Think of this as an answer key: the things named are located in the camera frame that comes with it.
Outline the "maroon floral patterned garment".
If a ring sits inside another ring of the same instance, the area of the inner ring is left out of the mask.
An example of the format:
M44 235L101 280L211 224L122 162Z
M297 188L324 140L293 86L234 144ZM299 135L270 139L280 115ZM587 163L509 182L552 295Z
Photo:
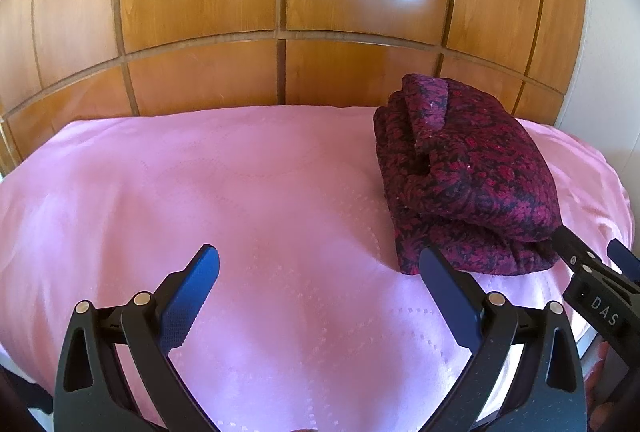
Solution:
M488 275L536 273L558 262L554 178L524 126L494 96L407 74L373 125L402 274L418 274L426 248L457 270Z

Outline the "wooden panelled wardrobe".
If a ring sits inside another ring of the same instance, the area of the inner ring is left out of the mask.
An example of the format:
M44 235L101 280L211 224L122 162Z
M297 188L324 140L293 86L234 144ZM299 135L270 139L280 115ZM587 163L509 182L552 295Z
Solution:
M586 0L1 0L1 169L75 120L378 106L408 72L558 118Z

